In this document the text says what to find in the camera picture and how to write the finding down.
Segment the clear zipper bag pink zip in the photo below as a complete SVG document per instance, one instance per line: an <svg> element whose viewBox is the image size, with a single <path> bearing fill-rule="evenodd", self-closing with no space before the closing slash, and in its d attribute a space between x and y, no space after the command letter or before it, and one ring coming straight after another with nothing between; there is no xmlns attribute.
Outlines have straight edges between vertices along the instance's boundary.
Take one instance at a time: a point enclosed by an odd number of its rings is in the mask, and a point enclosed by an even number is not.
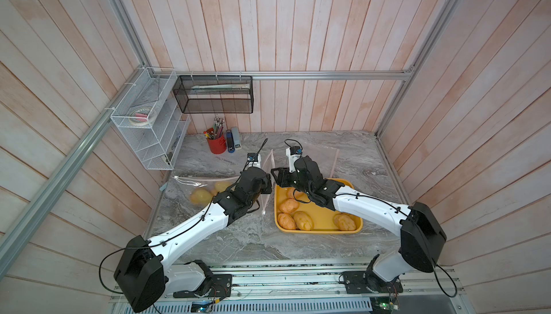
<svg viewBox="0 0 551 314"><path fill-rule="evenodd" d="M192 206L204 207L220 192L238 180L237 176L229 178L197 178L186 176L172 176L178 185L180 197L185 203Z"/></svg>

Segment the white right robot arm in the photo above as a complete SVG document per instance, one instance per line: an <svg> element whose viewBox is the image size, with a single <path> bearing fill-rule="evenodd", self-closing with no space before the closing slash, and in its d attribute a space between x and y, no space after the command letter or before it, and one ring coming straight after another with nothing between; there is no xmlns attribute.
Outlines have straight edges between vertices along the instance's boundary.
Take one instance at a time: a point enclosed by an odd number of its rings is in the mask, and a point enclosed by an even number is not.
<svg viewBox="0 0 551 314"><path fill-rule="evenodd" d="M390 283L411 270L435 271L447 236L424 203L407 206L358 192L341 181L325 178L308 156L291 160L288 167L274 168L271 173L278 186L305 193L311 203L357 216L400 238L399 248L370 262L366 278Z"/></svg>

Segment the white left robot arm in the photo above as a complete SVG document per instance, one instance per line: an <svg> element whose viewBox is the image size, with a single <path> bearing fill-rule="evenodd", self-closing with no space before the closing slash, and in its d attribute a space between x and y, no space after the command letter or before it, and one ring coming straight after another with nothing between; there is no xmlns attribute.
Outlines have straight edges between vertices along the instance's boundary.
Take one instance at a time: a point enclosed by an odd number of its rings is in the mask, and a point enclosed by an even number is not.
<svg viewBox="0 0 551 314"><path fill-rule="evenodd" d="M215 297L217 287L212 271L202 260L196 259L181 269L172 265L193 246L245 216L260 195L271 192L270 175L261 168L249 167L190 219L149 239L141 235L131 239L121 249L113 275L120 294L136 313L173 292Z"/></svg>

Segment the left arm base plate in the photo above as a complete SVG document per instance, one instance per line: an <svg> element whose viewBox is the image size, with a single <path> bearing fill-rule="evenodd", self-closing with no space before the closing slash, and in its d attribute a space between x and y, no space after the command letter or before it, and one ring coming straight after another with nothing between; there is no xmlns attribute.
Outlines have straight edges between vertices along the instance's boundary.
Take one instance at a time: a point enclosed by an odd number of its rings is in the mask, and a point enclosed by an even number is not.
<svg viewBox="0 0 551 314"><path fill-rule="evenodd" d="M231 295L232 274L215 274L200 259L176 268L177 287L174 298L214 298L223 300Z"/></svg>

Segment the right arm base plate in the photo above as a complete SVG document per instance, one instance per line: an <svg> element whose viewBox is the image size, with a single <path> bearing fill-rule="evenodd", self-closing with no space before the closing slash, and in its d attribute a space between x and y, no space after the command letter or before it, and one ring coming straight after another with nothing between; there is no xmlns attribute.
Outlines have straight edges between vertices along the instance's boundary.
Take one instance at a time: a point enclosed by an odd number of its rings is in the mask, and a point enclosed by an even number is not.
<svg viewBox="0 0 551 314"><path fill-rule="evenodd" d="M379 256L377 254L373 257L365 271L345 271L341 274L342 280L339 283L345 286L347 294L396 294L403 292L399 277L394 278L392 282L386 282L375 274L373 267Z"/></svg>

